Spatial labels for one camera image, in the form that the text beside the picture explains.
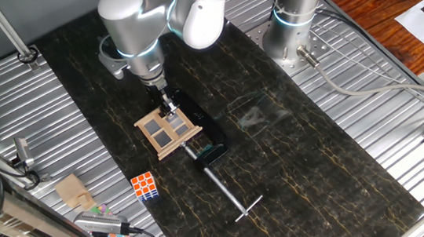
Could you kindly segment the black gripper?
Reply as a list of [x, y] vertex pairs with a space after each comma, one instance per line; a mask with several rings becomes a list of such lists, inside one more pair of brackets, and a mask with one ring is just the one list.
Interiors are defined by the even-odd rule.
[[156, 85], [147, 86], [148, 95], [151, 97], [155, 105], [160, 110], [159, 117], [162, 119], [167, 116], [169, 109], [169, 115], [175, 115], [177, 111], [176, 104], [172, 101], [172, 88], [169, 85], [165, 85], [162, 89], [159, 89]]

